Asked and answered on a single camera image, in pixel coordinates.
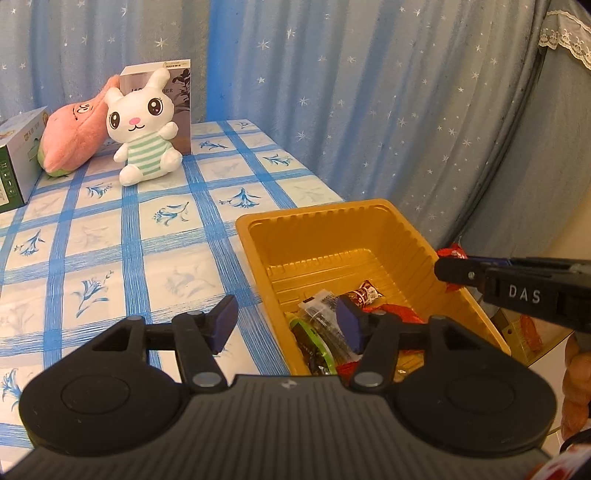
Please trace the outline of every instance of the white bunny plush toy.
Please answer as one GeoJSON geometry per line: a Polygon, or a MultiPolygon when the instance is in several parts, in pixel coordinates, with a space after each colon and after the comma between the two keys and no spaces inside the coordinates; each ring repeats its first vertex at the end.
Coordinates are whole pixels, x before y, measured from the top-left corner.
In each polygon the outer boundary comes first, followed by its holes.
{"type": "Polygon", "coordinates": [[[123,186],[155,179],[176,170],[183,156],[169,142],[176,137],[177,124],[173,101],[162,91],[170,78],[165,68],[156,70],[141,90],[123,96],[118,88],[110,88],[105,95],[109,107],[107,131],[123,145],[113,159],[127,161],[119,172],[123,186]]]}

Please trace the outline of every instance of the blue checkered tablecloth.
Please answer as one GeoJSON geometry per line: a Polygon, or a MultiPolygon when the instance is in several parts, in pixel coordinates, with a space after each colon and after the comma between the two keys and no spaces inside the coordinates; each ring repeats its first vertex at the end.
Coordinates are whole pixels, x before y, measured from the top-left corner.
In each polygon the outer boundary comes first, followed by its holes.
{"type": "MultiPolygon", "coordinates": [[[[340,197],[249,121],[193,125],[193,156],[122,187],[102,153],[44,176],[29,204],[0,214],[0,463],[31,447],[18,416],[26,383],[125,315],[168,322],[237,296],[238,327],[217,357],[237,373],[286,374],[236,234],[245,213],[340,197]]],[[[179,380],[174,352],[150,362],[179,380]]]]}

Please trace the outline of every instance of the snack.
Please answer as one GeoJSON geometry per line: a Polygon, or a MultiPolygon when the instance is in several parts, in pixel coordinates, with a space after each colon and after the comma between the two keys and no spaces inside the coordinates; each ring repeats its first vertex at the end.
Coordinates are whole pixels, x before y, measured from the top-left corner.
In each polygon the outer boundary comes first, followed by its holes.
{"type": "Polygon", "coordinates": [[[374,302],[383,295],[369,280],[365,280],[357,290],[348,291],[347,295],[360,309],[374,302]]]}
{"type": "Polygon", "coordinates": [[[339,377],[343,381],[344,385],[349,385],[349,382],[351,381],[351,377],[355,373],[357,365],[359,365],[359,362],[349,362],[348,364],[337,366],[336,371],[339,374],[339,377]]]}
{"type": "MultiPolygon", "coordinates": [[[[464,249],[460,247],[460,244],[457,242],[453,242],[448,248],[440,248],[437,250],[437,255],[440,257],[458,257],[458,258],[468,258],[464,249]]],[[[446,287],[446,291],[456,291],[462,288],[461,285],[455,285],[453,283],[448,283],[446,287]]]]}
{"type": "Polygon", "coordinates": [[[302,309],[301,318],[309,319],[310,325],[323,338],[338,365],[359,358],[355,355],[340,331],[336,320],[336,297],[328,290],[320,290],[316,295],[305,299],[298,305],[302,309]]]}
{"type": "Polygon", "coordinates": [[[290,329],[312,375],[336,375],[335,359],[324,340],[303,319],[286,313],[290,329]]]}
{"type": "Polygon", "coordinates": [[[365,307],[363,311],[365,313],[372,313],[377,310],[382,310],[383,312],[393,313],[398,315],[404,323],[426,323],[421,317],[419,317],[414,310],[408,307],[403,307],[402,305],[394,305],[392,303],[385,303],[384,305],[380,305],[379,307],[365,307]]]}

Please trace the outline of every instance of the hand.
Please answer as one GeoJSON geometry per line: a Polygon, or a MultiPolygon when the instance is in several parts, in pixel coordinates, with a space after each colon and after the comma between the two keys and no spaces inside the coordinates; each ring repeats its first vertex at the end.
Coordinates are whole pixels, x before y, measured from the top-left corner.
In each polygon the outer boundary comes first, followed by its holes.
{"type": "Polygon", "coordinates": [[[591,401],[591,352],[580,353],[574,335],[566,342],[566,372],[562,383],[562,438],[567,440],[587,423],[591,401]]]}
{"type": "Polygon", "coordinates": [[[123,163],[125,160],[127,160],[128,156],[129,148],[127,147],[127,143],[124,143],[117,149],[115,155],[113,155],[113,160],[115,160],[117,163],[123,163]]]}
{"type": "Polygon", "coordinates": [[[165,140],[172,140],[174,137],[177,136],[177,133],[178,133],[177,124],[174,122],[168,122],[166,125],[164,125],[159,130],[158,135],[160,135],[165,140]]]}

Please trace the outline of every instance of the striped shirt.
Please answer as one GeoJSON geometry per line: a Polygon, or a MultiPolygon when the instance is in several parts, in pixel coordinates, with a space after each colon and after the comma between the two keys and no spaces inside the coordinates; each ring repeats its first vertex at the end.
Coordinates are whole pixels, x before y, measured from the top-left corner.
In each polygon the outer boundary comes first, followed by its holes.
{"type": "Polygon", "coordinates": [[[173,145],[158,132],[127,142],[127,165],[135,165],[146,176],[160,171],[160,158],[173,145]]]}

